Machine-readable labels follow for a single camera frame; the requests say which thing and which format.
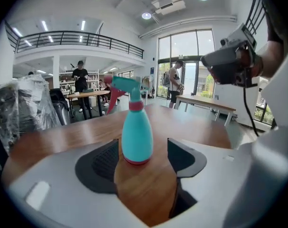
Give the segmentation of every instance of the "black pants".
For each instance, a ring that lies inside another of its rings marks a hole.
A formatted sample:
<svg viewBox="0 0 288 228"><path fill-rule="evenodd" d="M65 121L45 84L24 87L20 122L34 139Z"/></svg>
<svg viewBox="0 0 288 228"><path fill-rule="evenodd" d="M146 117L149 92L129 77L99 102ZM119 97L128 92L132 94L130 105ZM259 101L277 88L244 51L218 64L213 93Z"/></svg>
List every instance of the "black pants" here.
<svg viewBox="0 0 288 228"><path fill-rule="evenodd" d="M83 92L83 90L85 90L86 87L78 87L78 88L75 88L75 92ZM84 106L83 106L83 100L84 99L84 103L85 103L85 106L87 107L87 109L89 110L90 109L90 102L89 102L89 97L84 97L84 98L78 98L78 104L79 106L84 109Z"/></svg>

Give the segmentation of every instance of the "balcony railing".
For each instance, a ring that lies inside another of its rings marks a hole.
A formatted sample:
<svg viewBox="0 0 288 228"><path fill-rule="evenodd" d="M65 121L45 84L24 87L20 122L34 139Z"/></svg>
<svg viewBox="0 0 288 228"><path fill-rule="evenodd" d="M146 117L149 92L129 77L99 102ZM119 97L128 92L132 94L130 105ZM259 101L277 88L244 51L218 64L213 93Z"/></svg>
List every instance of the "balcony railing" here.
<svg viewBox="0 0 288 228"><path fill-rule="evenodd" d="M144 50L111 37L80 31L48 31L24 37L18 35L6 23L6 31L15 53L33 48L56 45L81 45L116 50L143 58Z"/></svg>

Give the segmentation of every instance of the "shorts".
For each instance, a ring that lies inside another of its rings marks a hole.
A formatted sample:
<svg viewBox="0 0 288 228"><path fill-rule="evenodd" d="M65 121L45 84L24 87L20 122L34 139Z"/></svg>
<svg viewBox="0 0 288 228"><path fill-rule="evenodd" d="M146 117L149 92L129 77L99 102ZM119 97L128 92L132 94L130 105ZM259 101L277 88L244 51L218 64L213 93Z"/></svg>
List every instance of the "shorts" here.
<svg viewBox="0 0 288 228"><path fill-rule="evenodd" d="M171 94L171 102L176 103L177 102L177 95L180 95L180 92L169 90L169 93Z"/></svg>

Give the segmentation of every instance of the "wooden bench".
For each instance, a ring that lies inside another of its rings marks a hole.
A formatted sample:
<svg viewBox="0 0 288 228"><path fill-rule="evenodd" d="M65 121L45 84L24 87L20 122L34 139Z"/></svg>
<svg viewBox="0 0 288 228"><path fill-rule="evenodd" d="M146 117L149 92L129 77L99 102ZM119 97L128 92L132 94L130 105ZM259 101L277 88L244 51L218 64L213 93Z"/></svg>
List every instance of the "wooden bench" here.
<svg viewBox="0 0 288 228"><path fill-rule="evenodd" d="M229 124L231 117L232 117L232 114L235 111L235 109L233 109L229 106L223 105L223 104L219 103L217 100L198 96L198 95L178 95L175 109L179 108L181 102L186 103L185 112L187 111L188 104L196 104L196 105L202 105L202 106L218 109L215 121L218 120L219 115L220 115L220 111L228 112L225 126L227 126Z"/></svg>

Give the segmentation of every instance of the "ceiling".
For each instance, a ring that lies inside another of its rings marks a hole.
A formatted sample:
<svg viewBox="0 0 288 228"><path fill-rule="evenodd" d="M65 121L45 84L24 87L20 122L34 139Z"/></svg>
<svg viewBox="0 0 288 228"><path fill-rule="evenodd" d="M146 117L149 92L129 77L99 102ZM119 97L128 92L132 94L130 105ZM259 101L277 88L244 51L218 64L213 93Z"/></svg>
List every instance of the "ceiling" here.
<svg viewBox="0 0 288 228"><path fill-rule="evenodd" d="M113 72L120 70L125 67L130 67L132 64L111 60L102 57L85 57L85 56L61 56L59 60L59 71L69 71L73 70L71 64L74 67L77 67L78 61L84 62L84 68L88 71L99 70L101 73L105 71L109 71L111 68L116 67ZM44 57L35 60L28 61L26 63L21 63L13 66L13 77L19 78L28 75L30 71L35 72L37 70L42 70L47 74L53 73L53 58L52 57ZM47 74L43 74L43 77L51 77Z"/></svg>
<svg viewBox="0 0 288 228"><path fill-rule="evenodd" d="M83 0L71 0L71 3L82 3ZM230 0L183 0L186 8L166 15L154 14L156 8L152 5L154 0L93 0L92 10L98 10L99 6L107 5L121 12L142 28L158 26L158 24L170 23L185 17L200 17L209 15L230 15ZM141 17L143 12L150 12L155 17L145 20ZM78 30L80 31L82 20L86 20L85 31L96 33L102 21L98 18L85 17L37 17L11 24L17 27L23 35L43 32L41 21L45 20L48 29L51 30Z"/></svg>

